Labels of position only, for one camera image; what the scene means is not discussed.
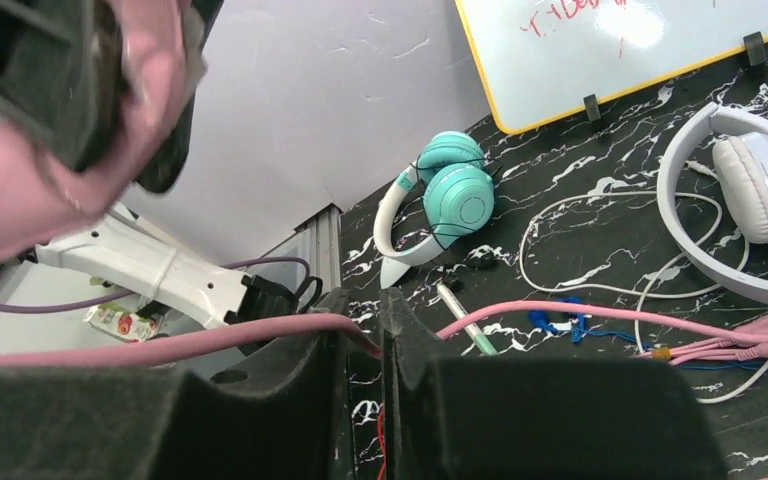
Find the hand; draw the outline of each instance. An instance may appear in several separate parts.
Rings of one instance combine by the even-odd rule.
[[[190,1],[107,2],[122,30],[130,85],[121,99],[121,130],[103,158],[76,174],[0,122],[0,261],[101,219],[169,135],[188,99],[188,60],[201,59],[197,50],[188,59],[192,42],[185,45],[182,30]]]

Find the mint green headphones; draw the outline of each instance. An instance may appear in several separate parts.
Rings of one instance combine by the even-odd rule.
[[[469,135],[434,136],[396,179],[378,206],[373,239],[384,256],[381,287],[388,288],[412,266],[431,261],[458,238],[483,227],[493,214],[493,179],[482,167],[484,152]],[[396,212],[419,181],[427,184],[422,205],[432,235],[415,247],[396,251],[391,243]]]

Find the yellow whiteboard frame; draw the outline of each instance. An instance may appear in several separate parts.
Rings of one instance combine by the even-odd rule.
[[[478,56],[478,51],[475,48],[475,42],[472,38],[472,31],[469,28],[469,22],[466,20],[466,14],[464,13],[463,6],[461,5],[461,0],[455,0],[455,4],[458,7],[458,15],[461,17],[461,24],[464,28],[464,33],[466,33],[466,41],[469,43],[469,50],[472,52],[472,58],[475,61],[475,66],[478,69],[478,76],[481,78],[481,85],[484,87],[484,94],[487,96],[487,103],[490,104],[490,113],[493,114],[493,121],[496,123],[496,127],[501,130],[502,132],[508,134],[508,135],[519,135],[520,133],[525,133],[530,130],[534,130],[535,128],[542,127],[543,125],[547,125],[549,123],[552,123],[556,120],[560,120],[562,118],[569,117],[570,115],[575,115],[576,113],[584,111],[584,105],[580,107],[573,108],[571,110],[567,110],[566,112],[559,113],[553,117],[549,117],[545,120],[541,120],[537,123],[528,125],[527,127],[523,127],[519,130],[515,130],[512,128],[508,128],[506,125],[504,125],[499,120],[499,113],[496,109],[496,102],[493,101],[493,94],[490,92],[490,87],[487,84],[487,76],[484,73],[484,67],[481,65],[481,58]],[[764,43],[768,42],[768,35],[764,37]],[[652,85],[655,85],[656,83],[665,82],[671,78],[677,77],[679,75],[682,75],[684,73],[687,73],[691,70],[696,70],[697,68],[704,67],[706,65],[710,65],[714,62],[718,62],[724,58],[731,57],[732,55],[737,55],[738,53],[742,53],[746,51],[746,47],[741,45],[739,47],[732,48],[730,50],[726,50],[725,52],[714,55],[712,57],[708,57],[704,60],[701,60],[696,63],[692,63],[686,67],[679,68],[677,70],[673,70],[672,72],[665,73],[664,75],[661,75],[659,77],[655,77],[652,80],[649,80],[647,82],[639,83],[637,85],[631,86],[629,88],[620,90],[619,92],[612,93],[610,95],[606,95],[604,97],[600,97],[598,99],[599,104],[610,102],[611,100],[615,100],[617,98],[623,97],[625,95],[628,95],[630,93],[634,93],[638,90],[643,90],[646,87],[651,87]]]

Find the label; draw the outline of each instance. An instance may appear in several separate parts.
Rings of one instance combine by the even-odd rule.
[[[90,308],[84,321],[126,342],[144,342],[155,336],[159,328],[156,320],[103,305]]]

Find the headphones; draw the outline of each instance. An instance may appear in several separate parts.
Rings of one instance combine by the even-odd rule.
[[[661,159],[658,210],[679,248],[702,273],[735,293],[768,304],[768,280],[738,272],[708,255],[678,220],[678,177],[693,150],[713,133],[730,135],[713,149],[726,207],[746,240],[768,244],[768,120],[742,110],[710,103],[681,127]]]
[[[483,227],[493,213],[493,178],[484,172],[484,152],[469,135],[443,132],[431,139],[416,161],[396,178],[378,204],[373,240],[384,258],[381,288],[393,286],[410,267],[443,253],[458,238]],[[431,235],[396,251],[391,243],[396,212],[419,181],[427,185],[422,206]]]

